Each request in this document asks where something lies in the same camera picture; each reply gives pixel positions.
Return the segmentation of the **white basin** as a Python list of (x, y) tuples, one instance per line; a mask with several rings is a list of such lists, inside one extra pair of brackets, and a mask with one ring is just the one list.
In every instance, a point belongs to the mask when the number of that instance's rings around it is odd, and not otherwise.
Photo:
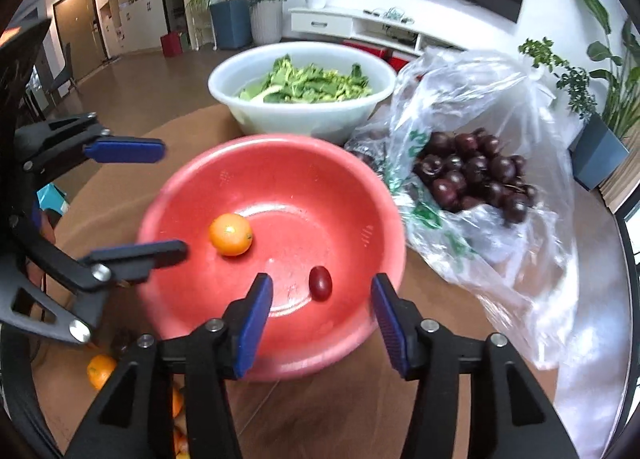
[(392, 95), (396, 71), (350, 46), (283, 42), (236, 54), (208, 77), (245, 135), (298, 134), (343, 145)]

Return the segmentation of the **brown round tablecloth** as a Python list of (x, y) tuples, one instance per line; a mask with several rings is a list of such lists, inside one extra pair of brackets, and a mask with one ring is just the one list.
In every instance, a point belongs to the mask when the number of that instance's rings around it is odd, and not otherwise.
[[(60, 179), (70, 208), (56, 227), (58, 245), (81, 257), (137, 238), (142, 216), (160, 187), (187, 162), (240, 134), (227, 109), (209, 106), (156, 128), (168, 153), (158, 164), (86, 162)], [(120, 328), (165, 335), (144, 312), (140, 294), (118, 289), (105, 306), (96, 343), (40, 349), (34, 380), (41, 410), (58, 447), (70, 445), (96, 391), (90, 359)], [(404, 445), (416, 388), (390, 366), (379, 335), (338, 363), (280, 383), (228, 387), (242, 453), (247, 458), (396, 458)]]

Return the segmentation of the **smooth orange kumquat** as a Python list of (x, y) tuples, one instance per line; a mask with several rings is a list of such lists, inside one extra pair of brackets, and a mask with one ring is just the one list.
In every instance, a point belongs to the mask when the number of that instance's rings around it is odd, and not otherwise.
[(208, 227), (208, 239), (223, 257), (239, 257), (253, 242), (250, 222), (236, 213), (224, 213), (214, 219)]

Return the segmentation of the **orange kumquat bottom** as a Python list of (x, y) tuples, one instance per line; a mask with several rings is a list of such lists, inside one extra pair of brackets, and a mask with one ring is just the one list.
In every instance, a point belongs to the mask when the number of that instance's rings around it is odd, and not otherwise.
[(116, 367), (117, 361), (110, 355), (99, 354), (93, 356), (86, 369), (89, 382), (97, 391), (101, 390)]

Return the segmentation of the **red bin on floor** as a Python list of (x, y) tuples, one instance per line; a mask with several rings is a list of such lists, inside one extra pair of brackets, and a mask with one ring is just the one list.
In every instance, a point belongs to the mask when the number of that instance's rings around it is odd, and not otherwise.
[(181, 34), (171, 31), (160, 37), (160, 46), (165, 57), (171, 58), (182, 54)]

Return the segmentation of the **white tv cabinet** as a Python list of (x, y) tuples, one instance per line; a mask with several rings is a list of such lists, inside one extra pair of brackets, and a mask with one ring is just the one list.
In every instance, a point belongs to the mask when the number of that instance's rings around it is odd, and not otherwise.
[(416, 56), (429, 46), (463, 51), (462, 46), (436, 39), (413, 23), (385, 18), (373, 12), (352, 12), (340, 8), (290, 8), (288, 12), (292, 31), (296, 34), (359, 41)]

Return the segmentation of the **pile of dark cherries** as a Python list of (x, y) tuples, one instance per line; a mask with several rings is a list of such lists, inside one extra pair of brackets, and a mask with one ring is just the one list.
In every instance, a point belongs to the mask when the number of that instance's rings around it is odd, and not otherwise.
[(412, 173), (442, 210), (459, 213), (490, 205), (506, 222), (521, 224), (538, 205), (540, 193), (525, 181), (527, 160), (506, 155), (504, 147), (484, 128), (456, 134), (435, 131), (414, 158)]

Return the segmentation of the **mandarin orange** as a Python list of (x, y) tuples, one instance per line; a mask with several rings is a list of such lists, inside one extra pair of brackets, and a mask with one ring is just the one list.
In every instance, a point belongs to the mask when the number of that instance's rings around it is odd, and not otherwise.
[(184, 397), (181, 390), (175, 385), (172, 386), (171, 394), (172, 394), (171, 396), (172, 417), (177, 418), (182, 412), (183, 405), (184, 405)]

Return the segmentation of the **large plant blue pot right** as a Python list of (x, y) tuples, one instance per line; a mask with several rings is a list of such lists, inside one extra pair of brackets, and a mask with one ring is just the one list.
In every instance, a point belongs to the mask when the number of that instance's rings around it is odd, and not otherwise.
[(625, 140), (639, 124), (639, 35), (627, 18), (620, 30), (623, 52), (616, 54), (608, 11), (600, 0), (581, 1), (603, 31), (601, 41), (587, 46), (587, 56), (608, 65), (588, 72), (590, 81), (605, 84), (606, 95), (602, 110), (589, 116), (572, 153), (574, 178), (585, 190), (593, 190), (628, 158)]

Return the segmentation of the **clear plastic bag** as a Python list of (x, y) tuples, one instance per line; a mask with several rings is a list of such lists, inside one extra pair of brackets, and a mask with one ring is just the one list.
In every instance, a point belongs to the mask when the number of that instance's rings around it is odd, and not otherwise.
[(392, 194), (408, 246), (525, 358), (558, 366), (578, 301), (573, 178), (525, 66), (428, 49), (346, 149)]

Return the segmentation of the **plant in white ribbed pot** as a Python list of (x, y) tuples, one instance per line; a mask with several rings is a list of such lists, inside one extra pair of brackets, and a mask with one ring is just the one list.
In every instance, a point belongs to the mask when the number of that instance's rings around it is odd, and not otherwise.
[(283, 4), (286, 1), (250, 0), (250, 30), (254, 45), (268, 45), (281, 41)]

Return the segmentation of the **red plastic colander bowl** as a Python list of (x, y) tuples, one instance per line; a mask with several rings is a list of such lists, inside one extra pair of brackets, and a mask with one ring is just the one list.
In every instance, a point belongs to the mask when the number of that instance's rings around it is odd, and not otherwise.
[[(239, 257), (223, 257), (209, 242), (210, 223), (224, 213), (252, 227), (252, 245)], [(250, 381), (309, 375), (352, 353), (375, 331), (373, 277), (399, 285), (406, 263), (404, 225), (378, 175), (341, 147), (299, 135), (245, 136), (197, 156), (160, 189), (138, 239), (178, 239), (189, 249), (138, 290), (165, 339), (220, 316), (257, 274), (271, 277)], [(315, 266), (332, 277), (324, 302), (309, 293)]]

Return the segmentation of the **plant in tall white pot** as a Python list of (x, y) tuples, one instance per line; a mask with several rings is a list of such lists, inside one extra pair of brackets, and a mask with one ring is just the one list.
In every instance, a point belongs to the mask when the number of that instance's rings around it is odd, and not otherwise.
[(553, 41), (543, 37), (541, 40), (526, 39), (518, 46), (518, 52), (530, 58), (534, 68), (547, 70), (555, 78), (555, 87), (567, 94), (570, 111), (580, 119), (589, 120), (597, 111), (597, 102), (589, 89), (587, 71), (556, 55), (552, 48)]

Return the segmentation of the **green leafy vegetables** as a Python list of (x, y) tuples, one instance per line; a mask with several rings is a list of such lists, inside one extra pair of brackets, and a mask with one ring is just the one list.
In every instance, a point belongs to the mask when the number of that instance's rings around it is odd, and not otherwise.
[(316, 64), (296, 67), (289, 55), (277, 58), (260, 80), (247, 84), (240, 100), (264, 104), (320, 104), (358, 100), (372, 94), (359, 64), (349, 74)]

